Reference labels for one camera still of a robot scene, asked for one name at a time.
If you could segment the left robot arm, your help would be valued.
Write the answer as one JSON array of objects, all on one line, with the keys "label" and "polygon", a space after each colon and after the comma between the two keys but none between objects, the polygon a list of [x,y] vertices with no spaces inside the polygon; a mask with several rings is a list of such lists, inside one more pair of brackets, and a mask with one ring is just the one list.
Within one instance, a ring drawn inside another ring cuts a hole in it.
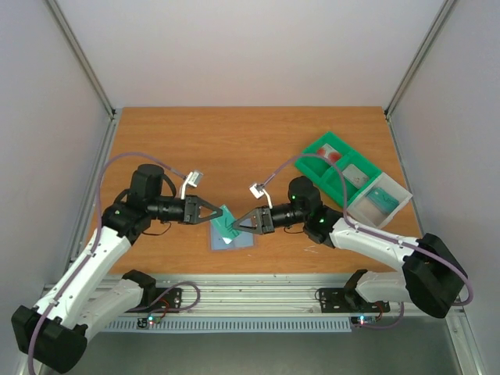
[{"label": "left robot arm", "polygon": [[27,355],[29,373],[35,372],[36,362],[68,372],[88,342],[120,314],[149,311],[162,299],[155,278],[138,270],[125,273],[100,297],[91,295],[152,221],[196,225],[222,216],[222,209],[186,194],[185,188],[197,187],[201,178],[193,171],[177,190],[161,166],[142,164],[134,171],[129,188],[104,211],[86,248],[62,278],[33,307],[22,305],[13,313],[12,328],[19,350]]}]

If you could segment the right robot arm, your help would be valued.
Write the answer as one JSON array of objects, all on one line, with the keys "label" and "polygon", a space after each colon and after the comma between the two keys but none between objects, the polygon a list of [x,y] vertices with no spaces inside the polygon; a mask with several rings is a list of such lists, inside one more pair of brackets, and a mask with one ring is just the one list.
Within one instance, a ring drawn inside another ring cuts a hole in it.
[{"label": "right robot arm", "polygon": [[289,201],[257,207],[232,223],[251,234],[271,234],[279,227],[301,224],[307,237],[329,248],[349,250],[391,267],[390,273],[356,270],[333,298],[349,312],[362,312],[379,302],[411,303],[442,319],[459,297],[466,273],[436,235],[404,237],[368,227],[325,205],[320,191],[307,177],[288,185]]}]

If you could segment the pink leather card holder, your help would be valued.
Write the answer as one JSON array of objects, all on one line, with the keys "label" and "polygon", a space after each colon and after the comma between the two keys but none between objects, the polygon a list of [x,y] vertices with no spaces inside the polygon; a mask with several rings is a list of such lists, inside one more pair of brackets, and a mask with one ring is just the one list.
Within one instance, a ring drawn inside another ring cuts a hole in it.
[{"label": "pink leather card holder", "polygon": [[256,246],[255,236],[241,232],[235,239],[226,242],[213,224],[210,224],[209,248],[213,252],[236,251],[250,249]]}]

